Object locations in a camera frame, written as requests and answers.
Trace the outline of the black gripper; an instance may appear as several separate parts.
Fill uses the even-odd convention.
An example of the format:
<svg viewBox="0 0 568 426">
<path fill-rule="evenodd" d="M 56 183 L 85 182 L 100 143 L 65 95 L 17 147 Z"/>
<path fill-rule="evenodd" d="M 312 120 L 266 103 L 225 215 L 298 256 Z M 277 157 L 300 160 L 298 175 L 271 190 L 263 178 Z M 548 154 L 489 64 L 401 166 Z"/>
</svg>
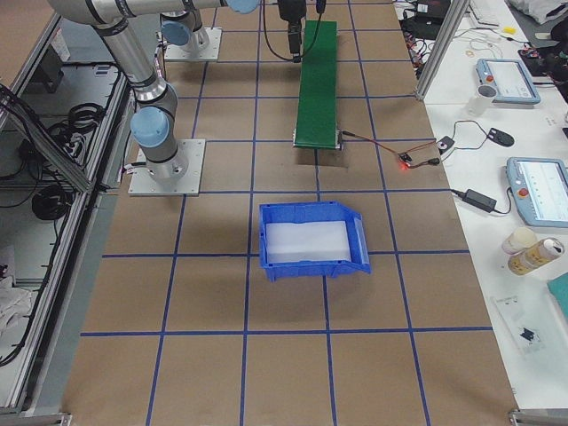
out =
<svg viewBox="0 0 568 426">
<path fill-rule="evenodd" d="M 302 22 L 306 16 L 305 0 L 278 0 L 279 15 L 288 22 L 288 46 L 293 62 L 301 61 Z"/>
</svg>

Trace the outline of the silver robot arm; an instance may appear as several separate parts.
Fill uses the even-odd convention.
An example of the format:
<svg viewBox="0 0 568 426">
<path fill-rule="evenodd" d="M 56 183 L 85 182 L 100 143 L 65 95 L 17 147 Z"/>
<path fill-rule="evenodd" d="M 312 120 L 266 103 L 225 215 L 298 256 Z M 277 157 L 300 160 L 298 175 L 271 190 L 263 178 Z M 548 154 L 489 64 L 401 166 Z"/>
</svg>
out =
<svg viewBox="0 0 568 426">
<path fill-rule="evenodd" d="M 161 31 L 169 44 L 192 55 L 209 46 L 209 36 L 203 27 L 201 13 L 194 8 L 183 12 L 162 13 Z"/>
<path fill-rule="evenodd" d="M 169 24 L 179 24 L 181 40 L 189 47 L 198 41 L 202 29 L 199 10 L 228 7 L 248 14 L 263 1 L 51 1 L 63 18 L 94 28 L 114 61 L 127 77 L 140 109 L 130 121 L 130 129 L 146 157 L 146 169 L 156 181 L 178 179 L 189 169 L 181 142 L 173 134 L 178 98 L 146 56 L 129 19 L 160 13 L 169 15 Z"/>
</svg>

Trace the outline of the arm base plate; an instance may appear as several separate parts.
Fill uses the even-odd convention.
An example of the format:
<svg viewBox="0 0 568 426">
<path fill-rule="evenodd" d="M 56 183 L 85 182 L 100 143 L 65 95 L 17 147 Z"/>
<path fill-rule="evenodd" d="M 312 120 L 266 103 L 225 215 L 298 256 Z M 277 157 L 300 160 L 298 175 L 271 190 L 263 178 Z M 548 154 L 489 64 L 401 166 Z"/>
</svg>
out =
<svg viewBox="0 0 568 426">
<path fill-rule="evenodd" d="M 164 59 L 169 62 L 217 61 L 222 28 L 200 28 L 191 32 L 185 27 L 164 24 L 162 34 L 167 42 Z"/>
<path fill-rule="evenodd" d="M 139 149 L 137 161 L 143 165 L 132 169 L 129 194 L 198 196 L 205 148 L 204 139 L 178 139 L 177 154 L 164 163 L 148 162 Z"/>
</svg>

